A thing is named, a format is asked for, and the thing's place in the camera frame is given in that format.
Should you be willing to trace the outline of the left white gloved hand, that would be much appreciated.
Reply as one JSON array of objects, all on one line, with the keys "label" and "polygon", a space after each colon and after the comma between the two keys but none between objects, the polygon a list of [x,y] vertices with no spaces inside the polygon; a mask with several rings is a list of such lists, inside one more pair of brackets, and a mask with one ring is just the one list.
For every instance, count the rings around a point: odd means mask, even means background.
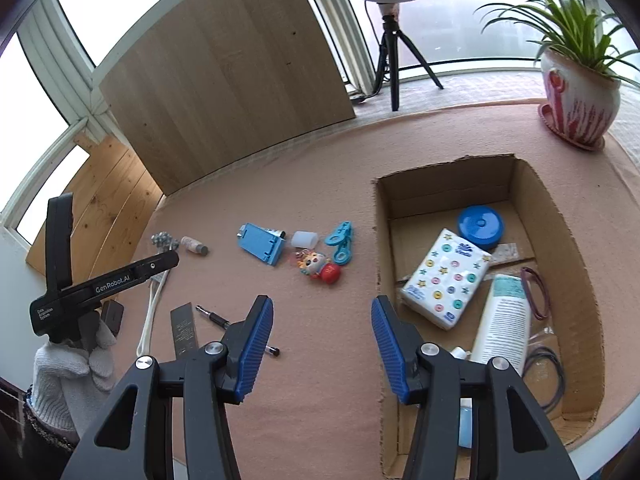
[{"label": "left white gloved hand", "polygon": [[91,351],[53,342],[38,349],[26,408],[47,440],[73,448],[89,429],[115,385],[115,342],[112,331],[99,322]]}]

